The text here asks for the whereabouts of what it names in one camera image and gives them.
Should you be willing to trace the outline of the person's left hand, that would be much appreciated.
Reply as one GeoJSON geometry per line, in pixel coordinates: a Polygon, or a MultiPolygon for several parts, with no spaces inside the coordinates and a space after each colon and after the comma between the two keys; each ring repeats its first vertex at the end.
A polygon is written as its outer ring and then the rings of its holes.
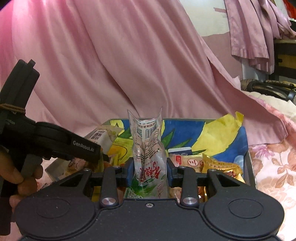
{"type": "Polygon", "coordinates": [[[14,167],[7,151],[1,148],[1,177],[12,184],[16,184],[18,187],[18,192],[9,198],[9,203],[13,211],[22,199],[37,191],[37,180],[42,178],[43,171],[43,167],[38,165],[32,176],[24,178],[16,167],[14,167]]]}

